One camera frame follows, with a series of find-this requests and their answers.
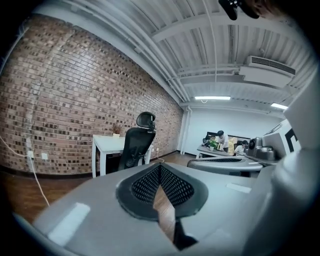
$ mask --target ceiling light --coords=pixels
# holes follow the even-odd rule
[[[277,103],[273,103],[271,105],[271,107],[275,107],[275,108],[279,108],[279,109],[283,109],[283,110],[286,110],[288,108],[287,106],[280,105],[280,104],[277,104]]]
[[[196,100],[230,100],[229,96],[195,96]]]

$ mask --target air conditioner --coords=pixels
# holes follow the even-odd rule
[[[283,88],[296,75],[295,69],[267,58],[248,56],[246,64],[247,66],[240,67],[239,72],[245,81]]]

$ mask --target chair headrest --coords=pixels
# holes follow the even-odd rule
[[[140,127],[149,128],[154,130],[156,127],[155,123],[156,116],[150,112],[142,112],[136,119],[136,124]]]

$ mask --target electrical outlet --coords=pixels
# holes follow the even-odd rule
[[[47,153],[41,153],[41,157],[43,160],[48,160],[48,154]]]
[[[34,152],[31,151],[31,150],[29,150],[29,151],[28,151],[28,157],[30,157],[30,158],[35,158],[35,157],[34,157]]]

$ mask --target person in white shirt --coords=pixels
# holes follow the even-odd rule
[[[239,145],[236,147],[236,149],[234,150],[234,153],[236,154],[237,157],[240,156],[240,154],[238,154],[238,153],[244,152],[246,145],[248,145],[248,141],[244,140],[244,141],[242,141],[242,145]]]
[[[218,137],[215,139],[216,142],[221,143],[222,144],[221,150],[228,153],[228,150],[229,150],[228,135],[226,135],[223,130],[219,130],[217,134],[218,134]]]

